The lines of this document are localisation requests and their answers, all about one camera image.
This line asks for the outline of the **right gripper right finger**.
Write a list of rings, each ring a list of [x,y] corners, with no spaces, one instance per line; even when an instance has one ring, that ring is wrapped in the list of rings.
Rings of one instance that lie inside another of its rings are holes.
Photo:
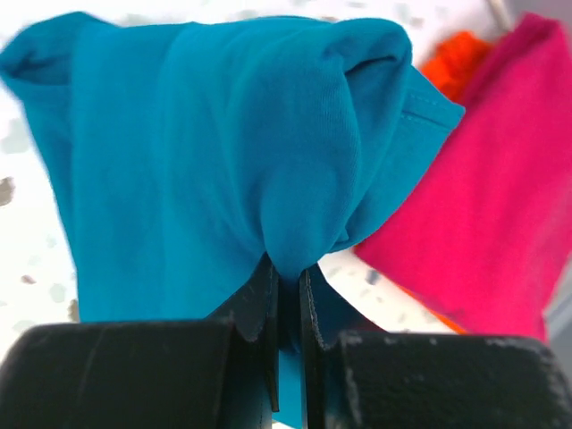
[[[514,336],[389,333],[318,267],[299,280],[306,428],[568,428],[551,351]]]

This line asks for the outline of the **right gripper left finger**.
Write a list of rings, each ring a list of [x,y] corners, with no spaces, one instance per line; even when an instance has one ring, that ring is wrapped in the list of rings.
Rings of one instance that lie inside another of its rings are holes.
[[[263,257],[200,320],[49,324],[1,366],[4,428],[268,428],[278,409],[278,276]]]

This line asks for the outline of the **blue t shirt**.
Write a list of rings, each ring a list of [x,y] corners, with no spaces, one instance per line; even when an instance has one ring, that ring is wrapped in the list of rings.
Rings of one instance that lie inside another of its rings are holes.
[[[201,318],[269,256],[278,417],[302,422],[297,282],[403,204],[464,110],[381,19],[120,27],[68,13],[1,53],[46,165],[82,322]]]

